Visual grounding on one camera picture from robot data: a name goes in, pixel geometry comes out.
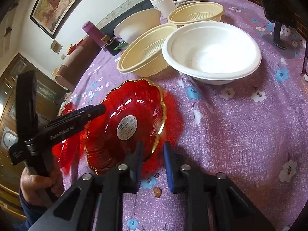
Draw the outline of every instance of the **white sticker label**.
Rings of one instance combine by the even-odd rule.
[[[137,119],[135,116],[126,116],[120,121],[117,134],[118,138],[122,141],[128,140],[133,134],[136,132],[137,129]]]

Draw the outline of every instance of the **white cup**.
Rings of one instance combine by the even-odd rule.
[[[163,19],[168,18],[169,14],[177,9],[173,0],[150,0],[153,7],[161,11]]]

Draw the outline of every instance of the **purple cylinder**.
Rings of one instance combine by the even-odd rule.
[[[90,21],[87,21],[84,26],[82,26],[84,32],[88,34],[101,48],[104,47],[104,42],[102,42],[102,38],[105,36],[102,32],[99,31],[97,27]]]

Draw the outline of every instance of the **blue sleeve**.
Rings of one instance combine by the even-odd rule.
[[[47,208],[33,206],[27,203],[21,190],[19,190],[19,200],[27,220],[22,225],[15,228],[17,231],[27,231],[43,215],[43,213],[45,213]]]

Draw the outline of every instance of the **person's thumb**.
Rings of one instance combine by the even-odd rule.
[[[27,188],[31,190],[45,189],[52,186],[52,180],[44,176],[29,176]]]

